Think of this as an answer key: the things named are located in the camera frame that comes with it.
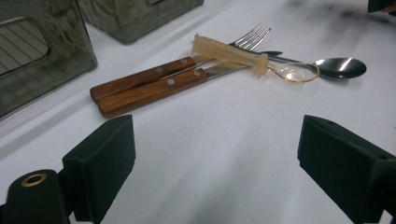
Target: wooden knife handle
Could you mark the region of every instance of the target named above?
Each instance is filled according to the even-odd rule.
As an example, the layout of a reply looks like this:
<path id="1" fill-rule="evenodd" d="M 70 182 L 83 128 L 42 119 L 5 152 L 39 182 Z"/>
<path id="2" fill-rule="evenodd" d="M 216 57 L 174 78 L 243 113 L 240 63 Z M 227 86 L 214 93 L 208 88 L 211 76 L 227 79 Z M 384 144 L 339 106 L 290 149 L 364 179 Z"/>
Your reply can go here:
<path id="1" fill-rule="evenodd" d="M 91 98 L 97 103 L 100 98 L 158 81 L 163 77 L 170 76 L 176 72 L 194 67 L 195 65 L 196 63 L 191 57 L 165 63 L 127 77 L 122 77 L 92 87 Z"/>
<path id="2" fill-rule="evenodd" d="M 197 86 L 207 80 L 206 71 L 200 68 L 100 98 L 97 104 L 103 117 L 109 119 Z"/>

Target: silverware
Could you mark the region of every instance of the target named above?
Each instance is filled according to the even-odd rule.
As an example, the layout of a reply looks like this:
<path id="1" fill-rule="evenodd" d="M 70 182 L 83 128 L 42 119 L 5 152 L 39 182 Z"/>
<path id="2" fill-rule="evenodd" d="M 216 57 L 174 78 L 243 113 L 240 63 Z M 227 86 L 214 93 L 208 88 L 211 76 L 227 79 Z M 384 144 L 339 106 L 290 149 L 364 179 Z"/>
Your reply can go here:
<path id="1" fill-rule="evenodd" d="M 271 27 L 260 23 L 246 35 L 231 43 L 230 46 L 241 49 L 255 49 L 270 31 Z M 202 65 L 210 60 L 211 58 L 206 56 L 195 56 L 185 57 L 170 63 L 165 63 L 127 77 L 122 77 L 92 87 L 91 97 L 97 103 L 101 98 L 147 85 L 177 72 Z"/>
<path id="2" fill-rule="evenodd" d="M 271 61 L 279 63 L 300 63 L 292 59 L 268 55 Z M 306 63 L 317 66 L 321 77 L 329 79 L 353 78 L 363 75 L 367 71 L 366 65 L 354 58 L 330 58 L 317 60 L 314 63 Z"/>
<path id="3" fill-rule="evenodd" d="M 204 36 L 197 35 L 195 37 L 192 51 L 219 60 L 251 66 L 256 73 L 261 75 L 265 75 L 269 69 L 279 77 L 291 82 L 305 83 L 315 80 L 319 76 L 319 69 L 313 64 L 269 63 L 267 54 L 251 54 L 243 49 L 230 48 L 226 44 Z"/>
<path id="4" fill-rule="evenodd" d="M 192 50 L 195 50 L 195 44 L 197 43 L 196 40 L 194 41 L 194 47 L 192 48 Z M 229 45 L 215 42 L 215 40 L 208 42 L 210 43 L 210 46 L 208 46 L 207 48 L 208 50 L 224 52 L 226 54 L 227 50 L 242 51 L 241 49 L 235 49 L 230 47 Z M 261 62 L 268 63 L 268 58 L 266 55 L 256 57 L 255 55 L 248 54 L 248 56 L 249 58 L 253 58 L 253 60 L 255 58 L 264 58 L 263 60 L 261 60 Z M 165 77 L 161 80 L 149 83 L 144 86 L 100 98 L 97 104 L 101 114 L 105 118 L 111 118 L 129 110 L 136 109 L 140 106 L 150 104 L 152 102 L 161 100 L 167 96 L 202 84 L 211 78 L 220 77 L 245 67 L 245 65 L 240 63 L 226 62 L 212 66 L 205 70 L 202 68 L 188 70 L 170 77 Z"/>

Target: table surface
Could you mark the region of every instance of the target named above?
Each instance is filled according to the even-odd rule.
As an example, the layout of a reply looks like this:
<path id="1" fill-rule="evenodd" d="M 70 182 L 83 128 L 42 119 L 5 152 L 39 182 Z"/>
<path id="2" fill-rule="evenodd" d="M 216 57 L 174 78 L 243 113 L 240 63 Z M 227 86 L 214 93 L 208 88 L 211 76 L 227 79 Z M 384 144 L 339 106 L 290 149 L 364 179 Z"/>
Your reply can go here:
<path id="1" fill-rule="evenodd" d="M 396 18 L 361 0 L 206 0 L 131 45 L 87 24 L 95 70 L 0 121 L 0 203 L 19 176 L 62 157 L 106 119 L 89 89 L 190 55 L 195 34 L 234 41 L 273 27 L 258 50 L 303 62 L 353 57 L 365 75 L 289 83 L 244 69 L 136 109 L 136 161 L 102 223 L 352 223 L 300 168 L 304 115 L 396 154 Z M 384 213 L 381 223 L 389 223 Z"/>

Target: spoon handle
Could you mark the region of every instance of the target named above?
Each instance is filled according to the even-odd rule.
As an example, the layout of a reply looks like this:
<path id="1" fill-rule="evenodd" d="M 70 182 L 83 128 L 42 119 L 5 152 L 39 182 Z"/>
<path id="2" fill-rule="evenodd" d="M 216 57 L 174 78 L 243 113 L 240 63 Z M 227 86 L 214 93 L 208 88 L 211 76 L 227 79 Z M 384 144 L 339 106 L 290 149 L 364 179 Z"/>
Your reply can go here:
<path id="1" fill-rule="evenodd" d="M 271 61 L 274 61 L 274 62 L 278 62 L 278 63 L 301 63 L 301 62 L 295 61 L 293 59 L 277 57 L 274 55 L 268 55 L 268 59 L 270 59 Z"/>

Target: knife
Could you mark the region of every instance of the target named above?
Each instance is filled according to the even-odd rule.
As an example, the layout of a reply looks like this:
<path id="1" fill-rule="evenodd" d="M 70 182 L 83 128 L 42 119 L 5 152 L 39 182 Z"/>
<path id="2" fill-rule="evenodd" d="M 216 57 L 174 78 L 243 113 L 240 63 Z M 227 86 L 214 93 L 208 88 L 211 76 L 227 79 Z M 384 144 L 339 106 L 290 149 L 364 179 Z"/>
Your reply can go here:
<path id="1" fill-rule="evenodd" d="M 156 82 L 152 82 L 144 86 L 100 98 L 97 101 L 100 113 L 105 118 L 112 118 L 129 110 L 137 109 L 138 107 L 141 107 L 143 105 L 147 105 L 155 101 L 161 100 L 167 96 L 205 83 L 209 79 L 220 77 L 237 71 L 239 69 L 245 68 L 247 67 L 246 65 L 236 62 L 242 62 L 246 60 L 246 58 L 250 58 L 252 60 L 258 59 L 257 62 L 260 59 L 260 62 L 268 63 L 268 58 L 264 55 L 262 55 L 261 57 L 257 57 L 255 55 L 253 56 L 253 54 L 244 52 L 241 49 L 230 48 L 220 42 L 216 42 L 210 46 L 206 46 L 205 49 L 212 52 L 215 51 L 220 54 L 232 55 L 232 58 L 235 59 L 235 63 L 225 62 L 212 66 L 210 68 L 206 68 L 205 70 L 203 68 L 189 70 L 171 77 L 160 79 Z"/>
<path id="2" fill-rule="evenodd" d="M 267 53 L 268 55 L 282 54 L 280 51 L 264 51 L 261 53 Z M 148 70 L 92 87 L 90 90 L 91 98 L 97 103 L 101 98 L 147 85 L 177 72 L 197 67 L 210 60 L 210 57 L 199 55 L 194 57 L 185 57 L 170 63 L 164 63 Z"/>

